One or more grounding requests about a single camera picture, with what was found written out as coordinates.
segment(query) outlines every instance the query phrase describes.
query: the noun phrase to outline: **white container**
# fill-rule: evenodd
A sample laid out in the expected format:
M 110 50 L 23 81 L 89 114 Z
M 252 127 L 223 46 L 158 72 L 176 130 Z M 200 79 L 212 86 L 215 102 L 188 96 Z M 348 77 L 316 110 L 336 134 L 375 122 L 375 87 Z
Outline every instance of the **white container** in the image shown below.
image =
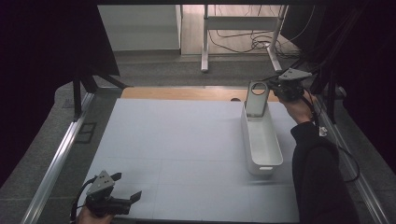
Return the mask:
M 271 175 L 283 157 L 268 105 L 262 118 L 242 113 L 242 131 L 247 153 L 247 169 L 253 175 Z

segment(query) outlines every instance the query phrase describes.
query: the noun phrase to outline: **black cable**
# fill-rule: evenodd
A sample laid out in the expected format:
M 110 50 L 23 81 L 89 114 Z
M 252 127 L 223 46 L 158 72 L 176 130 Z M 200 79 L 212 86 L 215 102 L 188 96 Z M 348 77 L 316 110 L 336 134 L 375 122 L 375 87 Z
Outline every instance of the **black cable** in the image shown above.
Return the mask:
M 280 10 L 282 9 L 283 6 L 280 6 L 279 11 L 277 12 L 277 16 L 279 17 L 280 15 Z
M 299 59 L 301 57 L 299 50 L 294 50 L 294 51 L 298 52 L 296 54 L 284 53 L 281 45 L 279 45 L 279 48 L 275 48 L 275 51 L 276 51 L 276 55 L 283 59 Z
M 346 23 L 346 21 L 349 19 L 350 15 L 346 15 L 340 22 L 340 24 L 338 24 L 337 27 L 334 28 L 334 30 L 329 33 L 326 38 L 323 40 L 322 43 L 320 43 L 319 45 L 315 46 L 313 49 L 309 50 L 308 52 L 303 52 L 302 55 L 302 59 L 306 60 L 308 58 L 312 58 L 312 57 L 319 57 L 320 54 L 323 54 L 323 50 L 325 49 L 325 47 L 331 42 L 333 36 L 339 31 L 339 29 L 341 29 L 341 27 L 343 27 L 343 25 Z M 313 72 L 318 70 L 321 66 L 323 65 L 323 63 L 319 63 L 317 66 L 309 69 L 309 72 Z
M 271 79 L 271 78 L 273 78 L 273 77 L 279 77 L 279 76 L 281 76 L 281 75 L 282 75 L 282 74 L 274 75 L 274 76 L 271 76 L 271 77 L 266 77 L 266 78 L 264 78 L 264 79 L 261 79 L 260 81 L 265 81 L 265 80 Z
M 250 12 L 250 10 L 253 11 L 253 6 L 252 6 L 252 5 L 249 6 L 249 10 L 248 10 L 248 12 L 245 14 L 245 16 Z M 260 5 L 259 12 L 258 12 L 258 15 L 257 15 L 257 16 L 260 16 L 261 11 L 262 11 L 262 5 Z M 248 52 L 253 51 L 254 49 L 266 49 L 266 48 L 268 48 L 268 46 L 266 46 L 265 43 L 269 43 L 269 41 L 256 41 L 255 39 L 258 38 L 258 37 L 262 37 L 262 36 L 265 36 L 265 37 L 268 37 L 268 38 L 272 38 L 271 36 L 259 35 L 259 34 L 270 33 L 271 31 L 254 32 L 254 31 L 252 30 L 251 33 L 248 33 L 248 34 L 239 34 L 239 35 L 220 35 L 220 34 L 219 34 L 219 30 L 216 30 L 217 35 L 220 36 L 220 37 L 224 37 L 224 38 L 227 38 L 227 37 L 236 37 L 236 36 L 243 36 L 243 35 L 250 35 L 250 39 L 252 39 L 251 48 L 248 49 L 248 50 L 235 50 L 235 49 L 230 49 L 230 48 L 228 48 L 228 47 L 225 47 L 225 46 L 223 46 L 223 45 L 220 45 L 220 44 L 215 43 L 214 40 L 213 40 L 213 38 L 212 38 L 212 35 L 211 35 L 210 31 L 208 31 L 208 32 L 209 32 L 210 41 L 211 41 L 214 45 L 216 45 L 216 46 L 218 46 L 218 47 L 220 47 L 220 48 L 227 49 L 227 50 L 229 50 L 229 51 L 235 52 L 235 53 L 248 53 Z
M 352 156 L 352 154 L 351 154 L 350 152 L 348 152 L 346 149 L 344 149 L 344 148 L 342 148 L 342 147 L 340 147 L 340 146 L 337 146 L 337 148 L 338 148 L 340 151 L 344 152 L 350 159 L 352 159 L 352 160 L 355 162 L 356 168 L 357 168 L 356 176 L 353 177 L 353 178 L 351 178 L 351 179 L 344 180 L 344 182 L 346 182 L 346 183 L 351 183 L 351 182 L 356 181 L 356 180 L 359 179 L 359 177 L 361 176 L 361 168 L 359 167 L 359 163 L 358 163 L 358 162 L 356 161 L 356 159 Z
M 275 13 L 274 13 L 274 11 L 271 9 L 271 6 L 269 6 L 269 8 L 270 8 L 270 11 L 272 12 L 273 16 L 275 16 Z
M 81 196 L 82 191 L 87 187 L 87 185 L 93 183 L 95 181 L 96 177 L 87 180 L 87 182 L 85 182 L 84 185 L 79 189 L 76 199 L 73 201 L 72 209 L 70 210 L 70 223 L 71 224 L 77 223 L 78 200 L 79 200 L 79 197 Z
M 313 110 L 311 112 L 312 112 L 312 116 L 314 117 L 315 125 L 317 125 L 317 127 L 320 128 L 319 118 L 318 118 L 317 111 L 315 110 L 315 107 L 314 107 L 314 100 L 312 99 L 312 94 L 308 90 L 306 90 L 306 92 L 308 92 L 309 100 L 311 101 L 312 110 Z
M 255 50 L 255 49 L 235 50 L 235 49 L 227 48 L 227 47 L 225 47 L 225 46 L 222 46 L 222 45 L 220 45 L 220 44 L 215 43 L 215 42 L 213 41 L 213 39 L 212 39 L 212 34 L 210 34 L 210 31 L 208 31 L 208 33 L 209 33 L 210 41 L 212 41 L 212 43 L 213 43 L 214 45 L 216 45 L 216 46 L 218 46 L 218 47 L 220 47 L 220 48 L 224 48 L 224 49 L 230 50 L 230 51 L 235 52 L 235 53 L 248 53 L 248 52 L 251 52 L 251 51 Z
M 308 105 L 309 109 L 311 110 L 311 114 L 312 114 L 312 118 L 314 119 L 315 126 L 317 127 L 317 129 L 319 131 L 319 128 L 320 128 L 320 126 L 319 126 L 319 118 L 318 118 L 317 112 L 315 111 L 314 105 L 309 103 L 309 101 L 303 95 L 300 95 L 300 98 L 303 100 L 303 102 L 306 105 Z

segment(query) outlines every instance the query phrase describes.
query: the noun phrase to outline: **wall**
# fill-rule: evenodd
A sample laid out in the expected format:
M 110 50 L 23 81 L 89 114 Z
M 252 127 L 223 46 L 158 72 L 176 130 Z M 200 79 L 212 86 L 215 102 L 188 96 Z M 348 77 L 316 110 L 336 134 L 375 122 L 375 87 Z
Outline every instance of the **wall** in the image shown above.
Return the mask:
M 180 5 L 98 8 L 114 51 L 180 49 Z

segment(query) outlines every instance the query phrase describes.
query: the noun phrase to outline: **human hand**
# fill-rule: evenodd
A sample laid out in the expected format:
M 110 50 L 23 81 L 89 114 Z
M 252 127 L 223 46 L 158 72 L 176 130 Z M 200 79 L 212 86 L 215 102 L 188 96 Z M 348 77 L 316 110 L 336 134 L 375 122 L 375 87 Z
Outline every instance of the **human hand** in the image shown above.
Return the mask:
M 317 100 L 315 96 L 310 95 L 310 93 L 307 91 L 304 91 L 304 97 L 310 103 L 314 103 Z M 279 98 L 279 102 L 286 107 L 289 115 L 297 122 L 297 124 L 312 120 L 311 109 L 302 99 L 292 102 L 285 102 Z
M 83 206 L 78 215 L 78 224 L 109 224 L 113 217 L 114 215 L 97 217 L 87 206 Z

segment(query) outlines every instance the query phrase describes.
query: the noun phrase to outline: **cable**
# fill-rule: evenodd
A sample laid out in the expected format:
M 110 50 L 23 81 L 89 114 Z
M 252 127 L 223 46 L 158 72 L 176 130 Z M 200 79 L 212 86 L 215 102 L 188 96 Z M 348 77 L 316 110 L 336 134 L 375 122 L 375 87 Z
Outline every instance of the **cable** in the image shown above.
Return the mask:
M 298 59 L 301 58 L 301 51 L 300 50 L 292 50 L 291 52 L 297 53 L 284 53 L 282 50 L 282 46 L 279 45 L 279 48 L 275 48 L 276 55 L 283 58 L 283 59 Z
M 264 79 L 261 79 L 260 81 L 265 81 L 265 80 L 271 79 L 271 78 L 273 78 L 273 77 L 279 77 L 279 76 L 281 76 L 281 75 L 282 75 L 282 74 L 274 75 L 274 76 L 271 76 L 271 77 L 266 77 L 266 78 L 264 78 Z
M 319 128 L 320 128 L 320 126 L 319 126 L 319 118 L 318 118 L 318 114 L 317 114 L 317 112 L 315 111 L 315 108 L 314 108 L 314 104 L 313 104 L 313 101 L 312 101 L 312 98 L 311 98 L 311 93 L 309 93 L 309 98 L 311 99 L 312 104 L 309 103 L 309 101 L 303 95 L 300 95 L 300 99 L 302 99 L 303 102 L 309 107 L 309 110 L 311 110 L 311 114 L 312 114 L 312 118 L 314 119 L 315 126 L 317 127 L 317 129 L 319 131 Z
M 301 56 L 300 60 L 306 60 L 306 59 L 312 58 L 312 57 L 316 57 L 317 58 L 321 54 L 323 54 L 324 53 L 323 50 L 325 49 L 325 47 L 331 42 L 331 40 L 334 37 L 334 35 L 339 31 L 339 29 L 341 27 L 343 27 L 343 25 L 346 23 L 346 21 L 349 19 L 349 17 L 350 17 L 350 15 L 345 15 L 345 17 L 341 20 L 341 22 L 338 24 L 338 26 L 335 27 L 334 30 L 326 36 L 326 38 L 322 41 L 322 43 L 320 43 L 319 45 L 315 46 L 313 49 L 309 50 L 308 52 L 302 52 L 303 55 Z M 314 73 L 322 65 L 323 65 L 323 63 L 318 63 L 318 64 L 316 64 L 316 66 L 309 68 L 308 71 Z
M 71 224 L 76 224 L 76 222 L 77 222 L 78 200 L 79 200 L 79 197 L 81 196 L 82 191 L 87 187 L 87 185 L 93 183 L 95 181 L 96 177 L 97 176 L 95 176 L 92 179 L 87 180 L 87 182 L 84 183 L 84 185 L 81 187 L 81 189 L 79 189 L 79 192 L 76 196 L 76 199 L 73 201 L 72 209 L 70 211 L 70 223 Z
M 249 12 L 251 13 L 252 11 L 253 11 L 253 5 L 249 5 L 248 12 L 245 14 L 245 16 L 246 16 Z M 260 5 L 260 7 L 259 7 L 259 12 L 258 12 L 257 16 L 260 16 L 261 11 L 262 11 L 262 5 Z M 220 37 L 224 37 L 224 38 L 227 38 L 227 37 L 236 37 L 236 36 L 243 36 L 243 35 L 250 35 L 250 39 L 252 40 L 251 48 L 250 48 L 250 49 L 247 49 L 247 50 L 235 50 L 235 49 L 231 49 L 231 48 L 225 47 L 225 46 L 223 46 L 223 45 L 220 45 L 220 44 L 218 44 L 218 43 L 215 43 L 215 41 L 214 41 L 213 38 L 212 38 L 212 35 L 211 35 L 210 31 L 208 31 L 208 32 L 209 32 L 210 41 L 211 41 L 214 45 L 216 45 L 216 46 L 218 46 L 218 47 L 220 47 L 220 48 L 227 49 L 227 50 L 229 50 L 229 51 L 235 52 L 235 53 L 248 53 L 248 52 L 251 52 L 251 51 L 253 51 L 253 50 L 255 50 L 255 49 L 266 49 L 266 48 L 268 48 L 268 46 L 269 46 L 268 43 L 270 43 L 270 42 L 269 42 L 268 40 L 258 41 L 257 38 L 259 38 L 259 37 L 268 37 L 268 38 L 272 38 L 271 36 L 267 36 L 267 35 L 259 35 L 259 34 L 270 33 L 270 32 L 272 32 L 272 31 L 254 32 L 254 31 L 252 30 L 251 33 L 245 33 L 245 34 L 239 34 L 239 35 L 220 35 L 220 34 L 219 34 L 219 30 L 216 30 L 217 35 L 220 36 Z
M 337 148 L 338 148 L 340 151 L 344 152 L 350 159 L 352 159 L 352 160 L 355 162 L 356 168 L 357 168 L 356 176 L 353 177 L 353 178 L 351 178 L 351 179 L 344 180 L 344 182 L 350 183 L 350 182 L 356 181 L 356 180 L 359 179 L 359 177 L 361 176 L 361 168 L 359 167 L 358 162 L 357 162 L 356 159 L 352 156 L 352 154 L 351 154 L 350 152 L 348 152 L 346 149 L 344 149 L 344 148 L 342 148 L 342 147 L 340 147 L 340 146 L 338 146 L 338 145 L 337 145 Z
M 309 23 L 311 22 L 312 16 L 314 15 L 315 7 L 316 6 L 314 6 L 312 8 L 311 16 L 309 17 L 308 22 L 306 23 L 304 29 L 299 34 L 297 34 L 297 36 L 295 36 L 294 38 L 292 38 L 292 39 L 290 39 L 290 40 L 288 40 L 288 41 L 286 41 L 286 42 L 284 42 L 284 43 L 282 43 L 280 45 L 284 45 L 284 44 L 290 42 L 291 40 L 294 40 L 295 38 L 299 37 L 305 31 L 306 27 L 308 27 Z
M 272 12 L 273 16 L 275 16 L 274 11 L 271 9 L 271 6 L 268 6 L 270 8 L 270 11 Z

